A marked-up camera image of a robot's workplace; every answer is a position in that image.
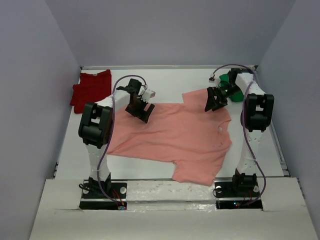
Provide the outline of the pink t-shirt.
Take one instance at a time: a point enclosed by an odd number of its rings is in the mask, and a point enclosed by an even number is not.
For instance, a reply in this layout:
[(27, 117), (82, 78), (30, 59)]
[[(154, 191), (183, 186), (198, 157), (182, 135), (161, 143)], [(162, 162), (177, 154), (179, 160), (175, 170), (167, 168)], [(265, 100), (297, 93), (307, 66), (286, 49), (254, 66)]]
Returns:
[(182, 95), (183, 103), (157, 103), (148, 123), (124, 108), (115, 114), (109, 155), (173, 163), (174, 181), (213, 184), (232, 145), (227, 109), (205, 111), (207, 90)]

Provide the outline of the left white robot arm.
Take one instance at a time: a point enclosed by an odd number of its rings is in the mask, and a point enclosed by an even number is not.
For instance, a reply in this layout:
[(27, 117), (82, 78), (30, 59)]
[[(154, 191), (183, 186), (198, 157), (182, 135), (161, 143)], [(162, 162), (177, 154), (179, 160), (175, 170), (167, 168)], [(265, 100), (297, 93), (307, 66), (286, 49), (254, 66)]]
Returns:
[(111, 172), (107, 164), (107, 150), (110, 146), (116, 112), (125, 107), (127, 113), (141, 120), (145, 124), (155, 108), (149, 104), (156, 92), (149, 89), (143, 77), (138, 75), (123, 76), (116, 81), (111, 95), (84, 105), (78, 135), (86, 146), (89, 157), (90, 175), (88, 183), (81, 183), (79, 187), (97, 196), (115, 202), (109, 196), (112, 190)]

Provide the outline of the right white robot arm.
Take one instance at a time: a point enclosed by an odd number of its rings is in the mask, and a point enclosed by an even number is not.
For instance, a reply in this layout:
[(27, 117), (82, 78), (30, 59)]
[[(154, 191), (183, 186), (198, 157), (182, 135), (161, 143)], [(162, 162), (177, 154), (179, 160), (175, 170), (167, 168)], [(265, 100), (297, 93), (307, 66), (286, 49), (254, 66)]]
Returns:
[(253, 192), (256, 186), (257, 152), (261, 137), (272, 120), (275, 98), (259, 87), (256, 75), (250, 68), (231, 68), (227, 77), (227, 84), (207, 88), (204, 111), (217, 111), (227, 106), (227, 98), (236, 93), (241, 92), (244, 96), (240, 115), (243, 131), (241, 156), (232, 182), (227, 183), (227, 190), (234, 196), (242, 196)]

